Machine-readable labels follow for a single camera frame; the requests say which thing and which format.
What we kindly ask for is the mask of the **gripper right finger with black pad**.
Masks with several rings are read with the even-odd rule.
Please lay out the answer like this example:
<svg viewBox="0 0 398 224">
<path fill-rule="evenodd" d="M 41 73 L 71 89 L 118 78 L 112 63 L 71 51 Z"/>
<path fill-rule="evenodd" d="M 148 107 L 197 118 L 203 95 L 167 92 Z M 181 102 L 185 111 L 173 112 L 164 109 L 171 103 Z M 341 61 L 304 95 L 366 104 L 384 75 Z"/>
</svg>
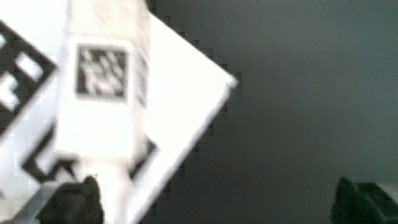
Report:
<svg viewBox="0 0 398 224">
<path fill-rule="evenodd" d="M 333 224 L 398 224 L 398 183 L 340 179 L 331 209 Z"/>
</svg>

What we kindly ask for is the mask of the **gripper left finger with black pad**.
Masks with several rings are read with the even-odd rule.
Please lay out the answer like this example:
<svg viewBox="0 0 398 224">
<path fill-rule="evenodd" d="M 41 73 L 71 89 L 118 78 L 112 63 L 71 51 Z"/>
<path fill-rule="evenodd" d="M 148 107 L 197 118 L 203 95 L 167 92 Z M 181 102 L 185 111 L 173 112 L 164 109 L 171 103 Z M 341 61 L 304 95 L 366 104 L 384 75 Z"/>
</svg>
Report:
<svg viewBox="0 0 398 224">
<path fill-rule="evenodd" d="M 16 214 L 16 224 L 103 224 L 100 186 L 82 182 L 46 182 Z"/>
</svg>

